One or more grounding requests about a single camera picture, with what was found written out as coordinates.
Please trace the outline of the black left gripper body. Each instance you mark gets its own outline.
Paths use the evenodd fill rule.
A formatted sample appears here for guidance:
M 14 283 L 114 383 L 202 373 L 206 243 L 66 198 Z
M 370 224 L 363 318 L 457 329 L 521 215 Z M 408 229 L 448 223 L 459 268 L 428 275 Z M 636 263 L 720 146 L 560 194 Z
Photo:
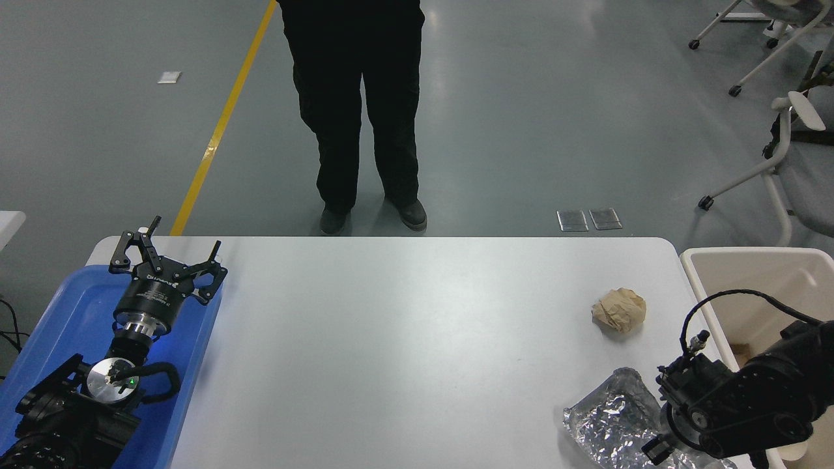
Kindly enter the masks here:
M 160 271 L 149 263 L 136 265 L 132 280 L 114 309 L 114 320 L 127 324 L 130 315 L 144 314 L 155 319 L 159 327 L 172 327 L 194 289 L 185 269 L 187 265 L 178 261 L 162 261 Z

